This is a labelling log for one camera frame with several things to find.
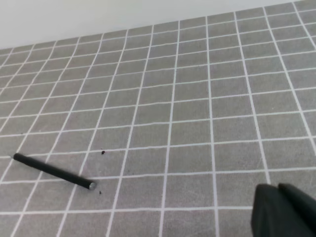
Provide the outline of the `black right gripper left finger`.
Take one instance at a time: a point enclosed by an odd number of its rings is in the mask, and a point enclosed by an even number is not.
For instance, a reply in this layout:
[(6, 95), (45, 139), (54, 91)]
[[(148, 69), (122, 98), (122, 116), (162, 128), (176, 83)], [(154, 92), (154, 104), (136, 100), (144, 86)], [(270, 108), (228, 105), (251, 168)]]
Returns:
[(276, 187), (257, 185), (251, 215), (254, 237), (293, 237), (296, 234), (295, 220), (293, 207)]

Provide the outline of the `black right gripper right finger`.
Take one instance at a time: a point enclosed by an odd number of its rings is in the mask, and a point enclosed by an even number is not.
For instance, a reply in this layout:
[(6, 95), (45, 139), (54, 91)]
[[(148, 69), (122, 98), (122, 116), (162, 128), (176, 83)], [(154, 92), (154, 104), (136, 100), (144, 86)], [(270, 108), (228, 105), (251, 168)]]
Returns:
[(278, 188), (303, 222), (316, 235), (316, 200), (291, 184), (280, 183)]

